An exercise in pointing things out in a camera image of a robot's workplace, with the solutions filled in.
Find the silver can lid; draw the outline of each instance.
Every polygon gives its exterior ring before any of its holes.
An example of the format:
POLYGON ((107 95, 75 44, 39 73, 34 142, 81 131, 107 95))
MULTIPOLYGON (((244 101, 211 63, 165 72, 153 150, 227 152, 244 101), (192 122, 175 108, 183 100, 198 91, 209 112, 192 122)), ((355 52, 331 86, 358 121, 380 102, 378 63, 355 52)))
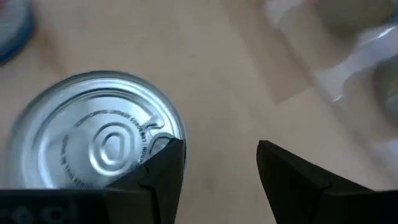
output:
POLYGON ((9 139, 14 188, 101 188, 185 139, 155 86, 114 71, 72 76, 36 97, 9 139))

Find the metal can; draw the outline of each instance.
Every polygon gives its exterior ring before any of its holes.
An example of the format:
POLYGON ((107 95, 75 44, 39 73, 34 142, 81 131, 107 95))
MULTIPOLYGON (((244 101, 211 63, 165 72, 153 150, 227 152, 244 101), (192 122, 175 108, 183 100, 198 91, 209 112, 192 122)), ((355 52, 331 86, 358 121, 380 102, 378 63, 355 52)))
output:
POLYGON ((33 30, 32 9, 26 0, 0 0, 0 63, 15 56, 33 30))
POLYGON ((373 85, 382 110, 398 125, 398 55, 377 66, 373 85))
POLYGON ((123 72, 75 75, 37 96, 15 122, 10 187, 102 188, 171 138, 185 139, 185 129, 154 85, 123 72))
POLYGON ((332 33, 352 36, 387 22, 396 7, 395 0, 312 0, 320 20, 332 33))

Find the wooden table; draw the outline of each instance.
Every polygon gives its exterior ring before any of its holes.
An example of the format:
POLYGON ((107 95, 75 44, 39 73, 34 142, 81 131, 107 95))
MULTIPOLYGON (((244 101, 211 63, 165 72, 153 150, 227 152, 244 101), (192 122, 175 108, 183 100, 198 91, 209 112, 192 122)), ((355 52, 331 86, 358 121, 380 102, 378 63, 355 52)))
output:
POLYGON ((0 68, 0 141, 29 100, 90 70, 139 75, 188 134, 177 223, 275 223, 260 139, 372 189, 395 185, 334 117, 258 0, 34 0, 38 29, 0 68))

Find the plastic container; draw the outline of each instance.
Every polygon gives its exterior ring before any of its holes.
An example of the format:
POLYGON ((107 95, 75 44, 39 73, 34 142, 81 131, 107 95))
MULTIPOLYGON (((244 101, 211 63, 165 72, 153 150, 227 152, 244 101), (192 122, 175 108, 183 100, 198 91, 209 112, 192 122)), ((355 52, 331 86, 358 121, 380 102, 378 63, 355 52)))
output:
MULTIPOLYGON (((308 67, 314 83, 342 123, 398 181, 398 124, 386 111, 386 105, 395 105, 395 101, 377 97, 380 94, 375 87, 378 82, 385 82, 379 80, 380 74, 375 74, 377 67, 398 55, 396 12, 386 10, 386 6, 395 3, 385 3, 385 6, 378 5, 379 11, 372 12, 373 21, 361 21, 344 32, 337 32, 335 27, 331 29, 325 22, 325 17, 331 21, 334 18, 322 14, 319 1, 268 0, 263 12, 308 67)), ((388 86, 382 88, 386 93, 389 91, 388 86)))
POLYGON ((33 31, 34 17, 27 0, 0 0, 0 64, 13 58, 33 31))

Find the blue object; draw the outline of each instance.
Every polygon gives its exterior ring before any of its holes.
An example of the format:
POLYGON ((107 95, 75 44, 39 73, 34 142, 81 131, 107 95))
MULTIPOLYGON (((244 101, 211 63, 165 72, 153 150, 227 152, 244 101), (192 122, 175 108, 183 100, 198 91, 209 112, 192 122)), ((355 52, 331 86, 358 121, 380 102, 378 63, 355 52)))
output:
POLYGON ((17 34, 0 48, 0 64, 5 63, 7 60, 13 58, 27 43, 33 34, 35 22, 32 10, 28 10, 23 25, 17 31, 17 34))
POLYGON ((389 22, 391 23, 398 23, 398 0, 395 0, 394 3, 396 4, 396 11, 394 12, 394 15, 389 19, 389 22))

